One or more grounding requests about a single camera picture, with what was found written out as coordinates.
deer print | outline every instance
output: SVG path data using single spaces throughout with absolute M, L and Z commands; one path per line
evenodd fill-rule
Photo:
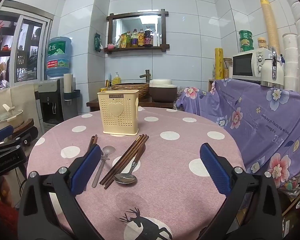
M 169 238 L 172 239 L 171 233 L 166 228 L 160 228 L 150 221 L 149 219 L 146 219 L 144 217 L 140 216 L 140 210 L 138 208 L 135 208 L 136 210 L 127 211 L 129 213 L 134 213 L 137 217 L 136 218 L 129 218 L 126 214 L 124 214 L 123 218 L 120 218 L 122 222 L 129 223 L 129 222 L 135 222 L 135 224 L 138 227 L 141 227 L 141 224 L 143 226 L 143 230 L 141 234 L 135 239 L 135 240 L 157 240 L 157 238 L 160 238 L 162 240 L 168 240 L 164 236 L 160 235 L 161 232 L 166 232 L 169 235 Z

purple tablecloth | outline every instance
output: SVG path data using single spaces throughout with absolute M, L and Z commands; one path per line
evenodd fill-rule
M 80 207 L 106 240 L 135 240 L 147 233 L 171 239 L 168 232 L 174 240 L 195 240 L 225 199 L 200 160 L 200 146 L 208 142 L 231 165 L 243 167 L 235 141 L 210 120 L 172 109 L 139 107 L 138 127 L 139 134 L 149 135 L 146 150 L 133 171 L 138 182 L 130 186 L 114 182 L 107 190 L 100 184 L 92 188 L 96 168 L 87 191 L 76 196 Z M 27 173 L 51 174 L 68 167 L 76 156 L 85 154 L 94 134 L 98 134 L 101 148 L 116 148 L 101 178 L 137 138 L 104 134 L 100 112 L 84 114 L 52 128 L 38 140 Z M 67 227 L 63 213 L 56 210 L 59 221 Z M 119 218 L 125 213 L 128 221 L 123 222 Z
M 185 89 L 177 107 L 223 127 L 236 141 L 247 172 L 271 172 L 277 187 L 300 172 L 300 94 L 224 79 L 210 92 Z

green container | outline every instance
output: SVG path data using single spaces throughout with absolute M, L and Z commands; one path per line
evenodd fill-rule
M 253 39 L 240 38 L 240 46 L 251 46 L 251 47 L 253 47 Z
M 252 32 L 250 31 L 239 31 L 239 35 L 241 39 L 252 39 Z
M 253 50 L 254 47 L 251 47 L 251 46 L 241 46 L 241 52 L 243 51 L 249 51 L 249 50 Z

white cooking pot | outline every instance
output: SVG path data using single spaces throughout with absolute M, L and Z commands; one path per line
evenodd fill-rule
M 3 104 L 2 106 L 6 109 L 7 112 L 4 114 L 0 114 L 0 130 L 9 125 L 12 125 L 15 129 L 23 124 L 23 110 L 14 110 L 14 106 L 9 107 L 6 104 Z

spoon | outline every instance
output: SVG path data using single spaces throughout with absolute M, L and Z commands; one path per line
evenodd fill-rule
M 114 176 L 114 180 L 118 183 L 122 183 L 122 184 L 130 184 L 130 183 L 134 183 L 134 182 L 137 182 L 137 177 L 132 175 L 132 172 L 134 170 L 134 168 L 137 166 L 138 164 L 138 161 L 140 160 L 143 152 L 145 151 L 146 149 L 146 145 L 143 143 L 139 150 L 138 150 L 138 153 L 131 165 L 131 169 L 128 173 L 120 173 L 120 174 L 116 174 Z
M 101 172 L 103 170 L 103 167 L 105 166 L 106 160 L 108 160 L 108 156 L 112 153 L 115 152 L 115 148 L 113 146 L 106 146 L 102 149 L 103 152 L 103 157 L 102 157 L 102 162 L 100 164 L 100 167 L 97 171 L 96 176 L 94 177 L 94 180 L 92 182 L 92 187 L 95 188 L 99 182 L 100 176 L 101 176 Z

